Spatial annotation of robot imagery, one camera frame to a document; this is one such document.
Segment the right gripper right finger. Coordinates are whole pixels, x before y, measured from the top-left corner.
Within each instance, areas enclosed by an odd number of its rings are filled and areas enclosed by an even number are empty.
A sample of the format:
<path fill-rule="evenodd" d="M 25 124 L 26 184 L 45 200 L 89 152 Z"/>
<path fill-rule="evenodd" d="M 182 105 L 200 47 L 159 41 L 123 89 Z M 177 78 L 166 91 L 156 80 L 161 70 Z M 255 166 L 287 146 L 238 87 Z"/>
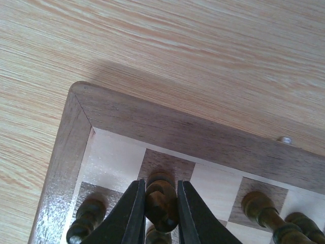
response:
<path fill-rule="evenodd" d="M 189 181 L 178 181 L 180 243 L 240 243 L 214 216 Z"/>

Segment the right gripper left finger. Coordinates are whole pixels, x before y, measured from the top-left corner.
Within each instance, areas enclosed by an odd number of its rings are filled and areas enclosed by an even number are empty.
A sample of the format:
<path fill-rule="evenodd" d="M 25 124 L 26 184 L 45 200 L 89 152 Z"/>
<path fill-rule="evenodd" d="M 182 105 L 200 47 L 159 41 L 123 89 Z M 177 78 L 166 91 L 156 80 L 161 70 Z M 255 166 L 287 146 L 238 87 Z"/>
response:
<path fill-rule="evenodd" d="M 105 220 L 87 237 L 88 243 L 145 242 L 145 181 L 135 180 Z"/>

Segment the dark knight piece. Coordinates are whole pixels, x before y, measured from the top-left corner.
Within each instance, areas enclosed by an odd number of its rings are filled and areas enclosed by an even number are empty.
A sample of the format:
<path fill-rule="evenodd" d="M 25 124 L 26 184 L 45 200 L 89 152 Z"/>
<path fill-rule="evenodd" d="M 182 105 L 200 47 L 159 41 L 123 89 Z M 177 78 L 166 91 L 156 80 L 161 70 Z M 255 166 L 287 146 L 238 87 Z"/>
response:
<path fill-rule="evenodd" d="M 179 223 L 178 198 L 173 175 L 157 171 L 146 182 L 145 216 L 162 233 L 173 231 Z"/>

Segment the dark queen piece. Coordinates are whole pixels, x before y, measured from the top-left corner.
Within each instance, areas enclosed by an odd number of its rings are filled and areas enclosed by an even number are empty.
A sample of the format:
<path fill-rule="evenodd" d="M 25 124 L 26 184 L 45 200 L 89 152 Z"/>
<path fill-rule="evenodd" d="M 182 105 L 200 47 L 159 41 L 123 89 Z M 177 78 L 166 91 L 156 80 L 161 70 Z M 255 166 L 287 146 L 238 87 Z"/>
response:
<path fill-rule="evenodd" d="M 253 191 L 246 194 L 241 207 L 248 219 L 273 232 L 288 224 L 280 217 L 274 202 L 262 192 Z"/>

